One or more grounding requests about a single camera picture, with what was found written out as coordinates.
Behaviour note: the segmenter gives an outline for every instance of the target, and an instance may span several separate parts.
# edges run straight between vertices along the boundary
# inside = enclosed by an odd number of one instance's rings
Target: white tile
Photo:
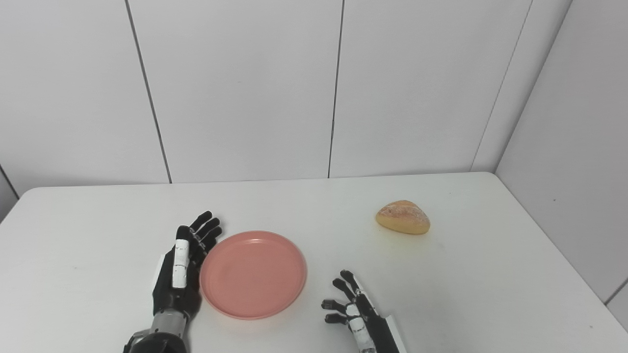
[[[529,5],[347,0],[332,176],[469,171]]]
[[[628,288],[621,291],[610,301],[608,308],[619,323],[628,330]]]
[[[327,176],[341,0],[131,0],[174,182]]]
[[[168,181],[124,1],[3,1],[0,43],[0,163],[19,193]]]
[[[4,216],[9,213],[17,201],[18,198],[15,197],[9,183],[0,173],[0,222],[2,222]]]
[[[495,172],[571,0],[533,1],[471,171]]]
[[[602,300],[628,276],[626,13],[571,4],[497,169]]]

